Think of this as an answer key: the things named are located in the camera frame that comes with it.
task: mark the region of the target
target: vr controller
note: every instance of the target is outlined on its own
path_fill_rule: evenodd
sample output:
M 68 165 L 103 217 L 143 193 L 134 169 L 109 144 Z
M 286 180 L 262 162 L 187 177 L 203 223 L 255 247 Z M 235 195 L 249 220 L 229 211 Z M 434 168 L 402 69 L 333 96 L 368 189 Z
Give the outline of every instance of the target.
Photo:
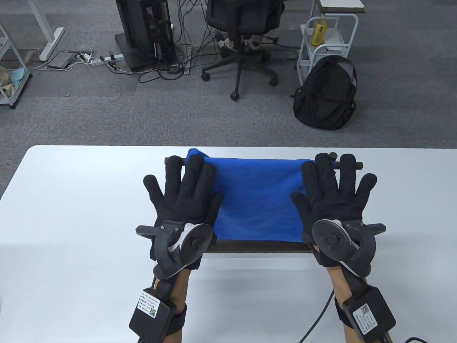
M 383 224 L 365 225 L 360 220 L 324 219 L 313 226 L 314 241 L 326 256 L 344 267 L 342 271 L 353 294 L 343 303 L 344 313 L 337 304 L 340 319 L 366 343 L 389 342 L 386 333 L 396 324 L 379 289 L 364 280 L 371 272 L 370 263 L 376 252 L 375 235 L 385 231 Z
M 190 224 L 166 220 L 160 227 L 139 226 L 136 233 L 154 240 L 157 265 L 152 287 L 141 293 L 129 327 L 138 336 L 138 343 L 162 343 L 166 336 L 184 326 L 187 306 L 176 315 L 170 300 L 178 273 L 199 259 L 208 249 L 213 230 L 207 224 Z

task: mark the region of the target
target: black backpack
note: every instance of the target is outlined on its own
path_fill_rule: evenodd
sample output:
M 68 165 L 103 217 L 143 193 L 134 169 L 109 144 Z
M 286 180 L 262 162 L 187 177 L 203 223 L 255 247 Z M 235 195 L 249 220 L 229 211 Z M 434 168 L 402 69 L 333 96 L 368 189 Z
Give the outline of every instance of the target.
M 325 56 L 311 69 L 294 95 L 295 117 L 307 126 L 338 130 L 356 109 L 357 73 L 342 56 Z

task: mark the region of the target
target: office chair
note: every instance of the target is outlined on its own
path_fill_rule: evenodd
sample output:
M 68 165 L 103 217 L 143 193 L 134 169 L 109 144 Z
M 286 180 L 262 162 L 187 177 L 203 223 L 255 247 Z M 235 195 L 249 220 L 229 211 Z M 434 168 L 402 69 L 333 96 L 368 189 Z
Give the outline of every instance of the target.
M 238 64 L 235 91 L 230 94 L 234 101 L 239 99 L 239 80 L 244 64 L 251 66 L 268 76 L 270 85 L 278 84 L 278 74 L 255 60 L 262 55 L 262 61 L 267 61 L 269 55 L 265 50 L 245 51 L 244 39 L 252 35 L 264 35 L 278 28 L 281 14 L 284 11 L 283 0 L 208 0 L 206 20 L 208 25 L 227 32 L 228 38 L 234 43 L 235 53 L 221 61 L 202 69 L 202 80 L 209 81 L 209 70 L 231 63 Z

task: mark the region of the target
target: white cart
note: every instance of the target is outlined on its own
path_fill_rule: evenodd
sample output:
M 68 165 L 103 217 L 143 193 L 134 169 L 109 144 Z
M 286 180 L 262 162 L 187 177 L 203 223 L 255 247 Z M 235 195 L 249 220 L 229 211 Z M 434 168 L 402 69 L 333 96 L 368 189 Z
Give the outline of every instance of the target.
M 311 45 L 315 23 L 321 18 L 320 16 L 313 16 L 316 4 L 318 5 L 320 12 L 325 16 L 325 19 L 329 25 L 329 28 L 325 34 L 324 44 L 321 44 L 318 47 Z M 303 81 L 306 79 L 311 69 L 324 56 L 338 55 L 345 58 L 348 57 L 359 25 L 359 18 L 356 13 L 365 13 L 365 10 L 363 7 L 347 7 L 345 5 L 345 0 L 340 0 L 338 7 L 333 8 L 323 7 L 321 0 L 313 1 L 310 19 L 306 24 L 300 25 L 300 31 L 302 33 L 302 45 L 300 47 L 300 53 L 297 60 L 297 72 L 298 79 L 300 80 L 300 85 L 303 84 Z M 352 17 L 354 19 L 351 38 L 347 42 L 344 41 L 341 35 L 341 31 L 338 29 L 338 24 L 341 17 Z
M 11 37 L 8 36 L 8 32 L 5 30 L 0 21 L 0 60 L 9 49 L 14 51 L 21 66 L 18 69 L 9 70 L 10 75 L 12 75 L 15 90 L 14 93 L 8 97 L 6 93 L 0 88 L 0 105 L 10 105 L 11 109 L 15 109 L 16 104 L 19 100 L 19 96 L 21 95 L 21 92 L 24 89 L 28 79 L 32 77 L 32 74 L 28 70 L 24 59 L 21 57 L 21 54 L 19 54 L 19 51 L 11 40 Z

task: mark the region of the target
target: desk leg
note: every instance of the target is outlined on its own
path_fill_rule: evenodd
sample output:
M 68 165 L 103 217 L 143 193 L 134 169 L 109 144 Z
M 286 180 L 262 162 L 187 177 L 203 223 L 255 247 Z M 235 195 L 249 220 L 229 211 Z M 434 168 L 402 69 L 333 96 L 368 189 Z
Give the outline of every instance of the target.
M 47 61 L 51 56 L 52 52 L 56 48 L 57 44 L 59 43 L 61 37 L 65 33 L 64 27 L 58 27 L 56 31 L 53 33 L 46 16 L 41 9 L 38 0 L 27 0 L 29 3 L 30 8 L 32 9 L 33 15 L 35 16 L 41 31 L 43 31 L 46 40 L 48 41 L 46 47 L 40 54 L 41 61 Z

